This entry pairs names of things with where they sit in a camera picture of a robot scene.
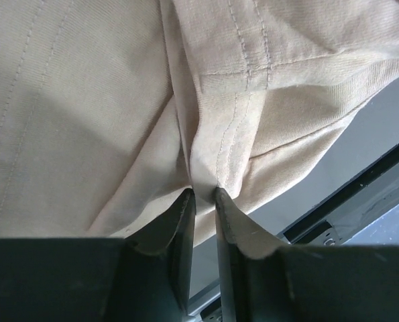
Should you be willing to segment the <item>beige t shirt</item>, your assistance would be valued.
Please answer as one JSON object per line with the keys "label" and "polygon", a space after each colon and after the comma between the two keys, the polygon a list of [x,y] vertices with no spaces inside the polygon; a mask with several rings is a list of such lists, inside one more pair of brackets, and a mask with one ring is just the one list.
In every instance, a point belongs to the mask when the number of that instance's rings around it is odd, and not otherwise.
{"label": "beige t shirt", "polygon": [[399,1],[0,1],[0,237],[251,213],[399,78]]}

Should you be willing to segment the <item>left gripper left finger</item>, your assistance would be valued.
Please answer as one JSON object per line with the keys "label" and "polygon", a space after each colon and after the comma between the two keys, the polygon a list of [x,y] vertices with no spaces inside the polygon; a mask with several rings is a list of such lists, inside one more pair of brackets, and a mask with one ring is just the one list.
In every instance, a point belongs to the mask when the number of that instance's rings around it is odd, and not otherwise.
{"label": "left gripper left finger", "polygon": [[195,215],[194,192],[185,189],[165,212],[127,239],[124,313],[186,313]]}

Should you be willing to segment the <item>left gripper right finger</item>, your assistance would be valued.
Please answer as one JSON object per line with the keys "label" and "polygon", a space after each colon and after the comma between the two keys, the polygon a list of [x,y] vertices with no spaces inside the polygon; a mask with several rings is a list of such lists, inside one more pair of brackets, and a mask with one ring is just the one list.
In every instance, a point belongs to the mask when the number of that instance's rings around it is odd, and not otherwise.
{"label": "left gripper right finger", "polygon": [[214,192],[224,321],[289,321],[284,242],[243,213],[223,188]]}

